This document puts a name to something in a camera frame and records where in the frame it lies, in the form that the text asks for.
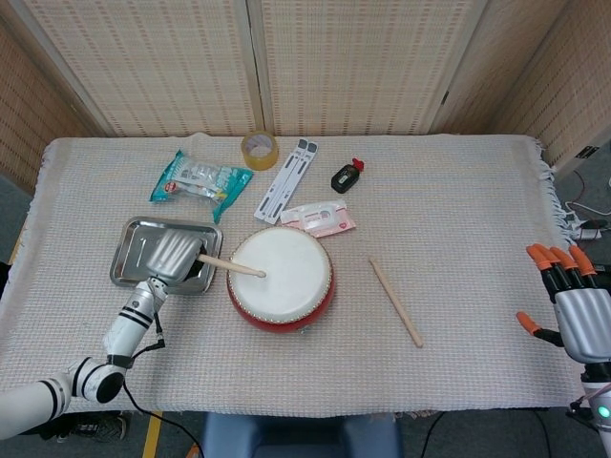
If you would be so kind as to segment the right silver orange-tipped robot hand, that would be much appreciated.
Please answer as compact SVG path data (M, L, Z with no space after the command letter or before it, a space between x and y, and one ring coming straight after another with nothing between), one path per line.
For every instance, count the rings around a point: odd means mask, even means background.
M546 329L519 311L516 319L530 335L565 349L581 364L611 363L611 293L576 245L567 251L535 243L526 247L553 305L558 330Z

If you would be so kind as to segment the left silver black-fingered robot hand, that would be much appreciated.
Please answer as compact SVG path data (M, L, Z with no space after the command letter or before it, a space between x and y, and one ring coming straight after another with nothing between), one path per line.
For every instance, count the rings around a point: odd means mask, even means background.
M167 285L184 282L200 255L203 243L204 240L195 233L166 230L145 263L148 275Z

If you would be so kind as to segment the wooden drumstick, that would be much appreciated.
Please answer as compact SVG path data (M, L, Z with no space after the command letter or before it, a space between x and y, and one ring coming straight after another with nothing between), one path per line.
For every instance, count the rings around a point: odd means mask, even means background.
M390 303L392 304L392 306L394 307L396 313L398 314L398 316L400 317L403 325L406 327L408 333L411 336L411 339L414 343L414 345L417 348L423 348L424 347L424 340L422 338L422 336L420 335L419 331L417 330L416 326L414 325L414 323L412 322L407 310L405 309L405 307L402 305L402 303L399 300L399 297L397 296L397 294L395 293L395 291L393 290L390 281L387 277L387 275L384 273L384 271L382 270L379 262L373 258L373 257L369 257L369 264L371 265L377 279L379 280L379 282L381 283L383 289L385 290Z
M254 276L257 278L265 278L266 273L262 270L253 269L244 265L240 265L234 262L230 262L227 260L221 260L218 258L210 257L204 254L199 254L197 256L197 260L203 263L207 263L213 265L215 267L225 269L231 272L237 272L244 275Z

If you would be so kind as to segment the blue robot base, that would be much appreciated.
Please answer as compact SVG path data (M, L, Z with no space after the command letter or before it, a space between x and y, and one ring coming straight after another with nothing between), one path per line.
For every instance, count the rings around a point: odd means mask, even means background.
M205 458L404 458L392 413L297 418L208 413Z

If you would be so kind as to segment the stainless steel tray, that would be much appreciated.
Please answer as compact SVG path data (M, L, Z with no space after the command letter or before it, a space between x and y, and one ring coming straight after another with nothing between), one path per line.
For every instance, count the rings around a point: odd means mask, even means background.
M218 257L221 252L222 232L213 223L184 219L160 219L138 216L123 227L118 247L110 268L111 281L121 287L134 287L148 278L146 261L152 256L166 230L183 230L202 240L201 252Z

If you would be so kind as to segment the red drum with white skin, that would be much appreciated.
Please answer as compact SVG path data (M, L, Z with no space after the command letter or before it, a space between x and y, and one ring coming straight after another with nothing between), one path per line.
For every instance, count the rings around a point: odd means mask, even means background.
M288 333L316 322L329 308L335 276L325 247L310 234L270 227L233 252L237 264L265 272L263 278L229 271L226 287L236 311L254 326Z

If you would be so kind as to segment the teal snack packet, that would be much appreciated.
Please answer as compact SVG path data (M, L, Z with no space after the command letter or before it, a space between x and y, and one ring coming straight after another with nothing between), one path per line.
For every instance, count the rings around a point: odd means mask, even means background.
M195 160L178 150L165 167L149 201L162 203L181 197L196 198L211 208L212 220L221 222L223 213L233 205L253 177L246 168Z

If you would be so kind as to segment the white power strip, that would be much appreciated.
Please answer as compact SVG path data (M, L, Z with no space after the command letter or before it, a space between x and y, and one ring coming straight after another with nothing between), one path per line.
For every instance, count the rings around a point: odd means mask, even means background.
M570 224L573 240L600 239L607 223L601 219L577 220Z

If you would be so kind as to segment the white folding stand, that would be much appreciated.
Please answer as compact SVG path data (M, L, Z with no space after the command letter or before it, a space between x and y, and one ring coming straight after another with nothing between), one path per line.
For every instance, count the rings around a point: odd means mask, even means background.
M318 144L300 138L254 212L254 218L275 224L288 204L308 166L319 150Z

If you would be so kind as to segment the yellowish packing tape roll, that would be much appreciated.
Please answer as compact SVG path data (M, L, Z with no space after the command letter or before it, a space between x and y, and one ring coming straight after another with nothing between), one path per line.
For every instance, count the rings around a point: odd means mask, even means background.
M245 165L255 171L264 171L274 166L279 157L276 138L267 131L255 131L246 135L241 142Z

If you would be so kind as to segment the pink wet wipes pack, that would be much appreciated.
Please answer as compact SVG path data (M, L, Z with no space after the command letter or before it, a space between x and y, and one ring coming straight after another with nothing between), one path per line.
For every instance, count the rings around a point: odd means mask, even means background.
M321 201L283 210L281 225L302 230L314 238L346 232L356 227L343 199Z

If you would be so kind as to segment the white woven tablecloth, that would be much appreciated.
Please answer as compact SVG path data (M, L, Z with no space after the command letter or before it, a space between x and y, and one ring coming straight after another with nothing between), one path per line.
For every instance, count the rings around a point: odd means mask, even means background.
M332 304L302 332L273 334L235 310L223 274L172 296L166 346L140 356L113 408L328 417L419 409L565 406L580 369L530 337L552 305L526 247L562 246L538 142L524 135L321 137L292 205L334 198L331 176L356 157L346 193L356 227L325 238ZM46 149L10 283L0 300L0 393L90 357L130 296L110 266L123 225L144 216L207 222L194 198L153 203L182 150L241 165L236 137L60 138ZM377 279L375 258L424 340L417 348Z

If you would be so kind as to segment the black bottle with red cap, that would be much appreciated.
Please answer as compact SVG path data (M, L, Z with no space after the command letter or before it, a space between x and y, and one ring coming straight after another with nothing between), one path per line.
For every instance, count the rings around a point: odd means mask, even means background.
M354 157L351 163L344 165L331 178L331 188L339 194L344 194L358 181L364 166L365 163L362 160Z

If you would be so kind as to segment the black shoe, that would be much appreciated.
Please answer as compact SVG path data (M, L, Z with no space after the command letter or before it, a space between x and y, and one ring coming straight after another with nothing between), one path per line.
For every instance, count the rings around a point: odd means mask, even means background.
M128 431L129 420L122 413L76 413L63 417L64 423L55 435L58 443L71 436L91 439L99 443L122 441Z

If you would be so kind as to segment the bamboo folding screen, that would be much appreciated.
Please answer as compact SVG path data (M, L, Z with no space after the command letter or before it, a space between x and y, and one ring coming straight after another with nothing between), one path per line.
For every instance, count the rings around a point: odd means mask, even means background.
M611 0L0 0L0 31L91 134L611 141Z

